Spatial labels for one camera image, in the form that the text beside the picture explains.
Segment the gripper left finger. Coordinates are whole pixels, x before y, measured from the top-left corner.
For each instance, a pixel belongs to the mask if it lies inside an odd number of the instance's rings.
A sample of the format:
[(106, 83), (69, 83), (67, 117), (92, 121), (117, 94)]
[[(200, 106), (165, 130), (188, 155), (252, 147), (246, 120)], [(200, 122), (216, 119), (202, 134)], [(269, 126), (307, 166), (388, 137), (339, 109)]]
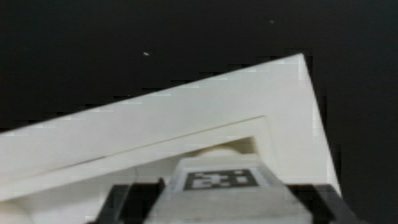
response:
[(143, 224), (165, 181), (113, 185), (95, 219), (86, 224)]

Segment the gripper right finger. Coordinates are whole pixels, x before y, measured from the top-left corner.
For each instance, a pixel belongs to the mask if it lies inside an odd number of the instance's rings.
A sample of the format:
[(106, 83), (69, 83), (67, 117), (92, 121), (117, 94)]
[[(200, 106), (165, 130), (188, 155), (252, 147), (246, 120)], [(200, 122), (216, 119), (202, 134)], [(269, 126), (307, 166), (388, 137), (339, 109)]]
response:
[(312, 224), (369, 224), (356, 217), (330, 184), (289, 184), (287, 189), (310, 212)]

